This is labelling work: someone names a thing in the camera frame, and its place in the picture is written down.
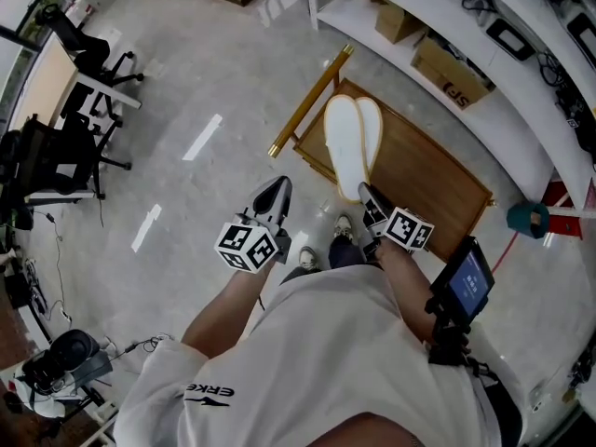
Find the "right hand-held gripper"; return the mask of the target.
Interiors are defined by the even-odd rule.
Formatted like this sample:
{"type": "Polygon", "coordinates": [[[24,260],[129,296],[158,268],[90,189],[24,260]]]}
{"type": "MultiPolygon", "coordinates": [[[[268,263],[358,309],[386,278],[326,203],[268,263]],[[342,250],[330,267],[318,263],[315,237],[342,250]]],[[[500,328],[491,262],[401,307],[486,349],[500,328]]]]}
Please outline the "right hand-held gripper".
{"type": "Polygon", "coordinates": [[[359,198],[364,207],[365,233],[361,237],[361,251],[368,261],[373,259],[381,239],[387,238],[407,252],[425,248],[434,225],[412,212],[389,207],[388,199],[365,182],[359,184],[359,198]]]}

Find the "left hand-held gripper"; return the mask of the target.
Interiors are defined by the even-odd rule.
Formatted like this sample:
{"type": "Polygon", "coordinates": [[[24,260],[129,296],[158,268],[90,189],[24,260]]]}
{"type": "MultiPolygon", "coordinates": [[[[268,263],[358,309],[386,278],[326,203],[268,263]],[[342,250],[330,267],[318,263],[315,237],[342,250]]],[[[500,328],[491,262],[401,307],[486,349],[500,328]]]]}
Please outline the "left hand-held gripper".
{"type": "Polygon", "coordinates": [[[292,188],[288,176],[263,183],[242,213],[223,226],[213,249],[228,267],[257,274],[270,261],[286,263],[291,238],[281,224],[289,215],[292,188]]]}

